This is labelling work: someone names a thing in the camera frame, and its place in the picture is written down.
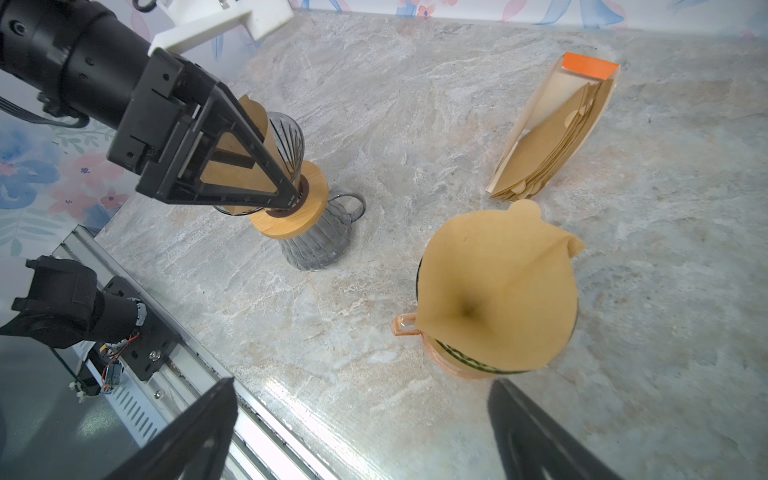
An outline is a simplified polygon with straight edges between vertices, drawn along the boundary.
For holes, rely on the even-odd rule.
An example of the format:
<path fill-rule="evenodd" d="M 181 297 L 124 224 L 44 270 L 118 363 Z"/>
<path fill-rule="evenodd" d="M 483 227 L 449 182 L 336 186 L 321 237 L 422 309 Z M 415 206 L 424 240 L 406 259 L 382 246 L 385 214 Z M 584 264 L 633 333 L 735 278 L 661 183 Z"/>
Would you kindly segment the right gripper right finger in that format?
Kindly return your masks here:
<path fill-rule="evenodd" d="M 617 479 L 619 476 L 507 379 L 487 402 L 508 479 Z"/>

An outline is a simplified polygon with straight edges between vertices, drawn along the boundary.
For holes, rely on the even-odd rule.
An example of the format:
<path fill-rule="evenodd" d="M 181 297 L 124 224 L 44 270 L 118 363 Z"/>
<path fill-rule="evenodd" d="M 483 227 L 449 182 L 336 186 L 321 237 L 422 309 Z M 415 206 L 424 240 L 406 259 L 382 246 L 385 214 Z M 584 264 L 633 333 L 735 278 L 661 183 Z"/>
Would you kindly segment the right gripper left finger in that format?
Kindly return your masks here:
<path fill-rule="evenodd" d="M 219 479 L 238 416 L 232 378 L 198 398 L 109 479 Z"/>

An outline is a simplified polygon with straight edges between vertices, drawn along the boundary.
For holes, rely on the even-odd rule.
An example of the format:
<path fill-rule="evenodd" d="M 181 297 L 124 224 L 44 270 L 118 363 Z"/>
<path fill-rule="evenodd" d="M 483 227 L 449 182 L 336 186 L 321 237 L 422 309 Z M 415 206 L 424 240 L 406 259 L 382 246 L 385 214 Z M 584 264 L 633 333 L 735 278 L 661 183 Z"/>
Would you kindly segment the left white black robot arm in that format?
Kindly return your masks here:
<path fill-rule="evenodd" d="M 237 100 L 179 53 L 152 46 L 97 1 L 1 1 L 1 69 L 39 90 L 56 121 L 1 97 L 1 111 L 33 124 L 115 131 L 107 159 L 139 175 L 138 193 L 166 204 L 287 210 L 299 190 L 263 108 Z M 40 256 L 26 297 L 1 335 L 51 348 L 116 343 L 139 332 L 141 300 L 102 293 L 74 260 Z"/>

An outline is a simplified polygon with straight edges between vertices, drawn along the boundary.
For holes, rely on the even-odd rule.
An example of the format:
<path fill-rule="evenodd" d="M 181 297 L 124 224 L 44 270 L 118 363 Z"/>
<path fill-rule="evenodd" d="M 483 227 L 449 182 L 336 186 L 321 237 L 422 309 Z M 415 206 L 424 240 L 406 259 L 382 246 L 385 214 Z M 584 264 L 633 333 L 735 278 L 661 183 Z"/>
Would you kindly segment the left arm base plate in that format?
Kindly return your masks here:
<path fill-rule="evenodd" d="M 123 367 L 140 381 L 148 381 L 168 360 L 181 340 L 157 309 L 125 278 L 107 282 L 95 304 L 95 326 L 87 339 L 94 343 L 88 358 L 101 384 L 118 384 Z"/>

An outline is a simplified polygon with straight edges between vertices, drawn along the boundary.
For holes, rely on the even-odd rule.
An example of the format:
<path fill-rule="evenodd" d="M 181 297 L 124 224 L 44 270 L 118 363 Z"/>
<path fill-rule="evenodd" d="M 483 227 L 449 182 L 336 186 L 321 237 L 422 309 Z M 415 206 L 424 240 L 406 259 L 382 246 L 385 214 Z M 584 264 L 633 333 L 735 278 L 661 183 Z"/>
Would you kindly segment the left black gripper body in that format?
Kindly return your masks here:
<path fill-rule="evenodd" d="M 138 192 L 160 201 L 213 201 L 202 180 L 214 149 L 216 79 L 197 64 L 152 50 L 103 4 L 4 1 L 1 68 L 38 89 L 44 115 L 7 99 L 29 123 L 114 130 L 110 162 L 139 175 Z"/>

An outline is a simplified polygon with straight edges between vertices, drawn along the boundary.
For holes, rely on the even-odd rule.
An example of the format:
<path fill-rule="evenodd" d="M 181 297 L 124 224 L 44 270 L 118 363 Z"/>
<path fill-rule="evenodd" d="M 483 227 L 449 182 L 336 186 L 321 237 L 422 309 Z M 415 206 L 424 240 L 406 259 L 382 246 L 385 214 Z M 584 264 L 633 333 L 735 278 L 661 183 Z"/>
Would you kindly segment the orange glass carafe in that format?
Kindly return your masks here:
<path fill-rule="evenodd" d="M 503 371 L 492 368 L 430 337 L 417 328 L 416 313 L 407 313 L 397 316 L 391 324 L 391 330 L 396 337 L 420 337 L 431 358 L 441 368 L 454 376 L 464 379 L 480 380 L 521 374 L 521 371 Z"/>

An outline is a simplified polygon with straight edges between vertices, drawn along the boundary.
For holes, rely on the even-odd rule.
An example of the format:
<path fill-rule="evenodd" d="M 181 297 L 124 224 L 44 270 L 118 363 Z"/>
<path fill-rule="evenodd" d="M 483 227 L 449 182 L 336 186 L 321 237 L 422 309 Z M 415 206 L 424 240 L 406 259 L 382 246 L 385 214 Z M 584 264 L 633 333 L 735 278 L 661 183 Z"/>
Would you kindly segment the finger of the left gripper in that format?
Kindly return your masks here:
<path fill-rule="evenodd" d="M 266 139 L 229 89 L 215 84 L 197 116 L 172 131 L 155 198 L 168 204 L 294 207 L 298 190 Z"/>

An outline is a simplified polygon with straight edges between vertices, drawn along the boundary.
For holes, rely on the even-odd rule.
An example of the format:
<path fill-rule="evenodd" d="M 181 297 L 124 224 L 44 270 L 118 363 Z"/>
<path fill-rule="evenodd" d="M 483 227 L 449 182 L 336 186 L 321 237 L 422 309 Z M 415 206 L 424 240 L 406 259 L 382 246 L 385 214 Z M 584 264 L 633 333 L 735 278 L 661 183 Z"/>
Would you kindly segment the orange coffee filter packet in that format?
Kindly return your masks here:
<path fill-rule="evenodd" d="M 506 201 L 543 190 L 591 134 L 615 90 L 620 65 L 564 53 L 510 131 L 486 192 Z"/>

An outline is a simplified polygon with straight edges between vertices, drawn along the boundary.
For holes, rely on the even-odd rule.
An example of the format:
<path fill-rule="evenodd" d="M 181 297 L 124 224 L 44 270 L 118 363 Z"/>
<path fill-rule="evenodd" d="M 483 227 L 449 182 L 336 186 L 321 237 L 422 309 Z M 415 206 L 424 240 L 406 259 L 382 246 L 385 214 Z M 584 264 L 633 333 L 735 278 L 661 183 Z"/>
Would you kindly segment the green glass dripper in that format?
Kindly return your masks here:
<path fill-rule="evenodd" d="M 570 257 L 531 263 L 423 256 L 415 327 L 462 371 L 509 375 L 551 363 L 571 340 L 578 288 Z"/>

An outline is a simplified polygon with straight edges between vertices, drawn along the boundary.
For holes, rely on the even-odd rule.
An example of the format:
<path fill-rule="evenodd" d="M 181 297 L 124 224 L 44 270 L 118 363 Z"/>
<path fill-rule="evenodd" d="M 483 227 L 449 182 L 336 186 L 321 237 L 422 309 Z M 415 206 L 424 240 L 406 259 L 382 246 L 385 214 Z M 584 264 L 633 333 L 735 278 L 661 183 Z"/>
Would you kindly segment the clear grey glass dripper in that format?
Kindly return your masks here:
<path fill-rule="evenodd" d="M 289 171 L 288 178 L 294 187 L 298 187 L 305 152 L 303 132 L 292 117 L 276 111 L 267 111 L 267 113 L 274 129 L 279 152 Z"/>

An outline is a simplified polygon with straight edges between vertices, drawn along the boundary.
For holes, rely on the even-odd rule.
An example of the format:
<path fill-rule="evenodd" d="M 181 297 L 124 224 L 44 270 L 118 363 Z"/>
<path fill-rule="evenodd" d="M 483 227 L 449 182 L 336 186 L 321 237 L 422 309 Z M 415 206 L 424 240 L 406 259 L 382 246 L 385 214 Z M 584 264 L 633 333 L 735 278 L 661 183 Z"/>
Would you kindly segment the clear grey glass pitcher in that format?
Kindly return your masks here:
<path fill-rule="evenodd" d="M 278 241 L 288 264 L 301 271 L 316 271 L 335 263 L 350 245 L 353 223 L 365 214 L 366 207 L 365 198 L 358 193 L 332 196 L 308 231 Z"/>

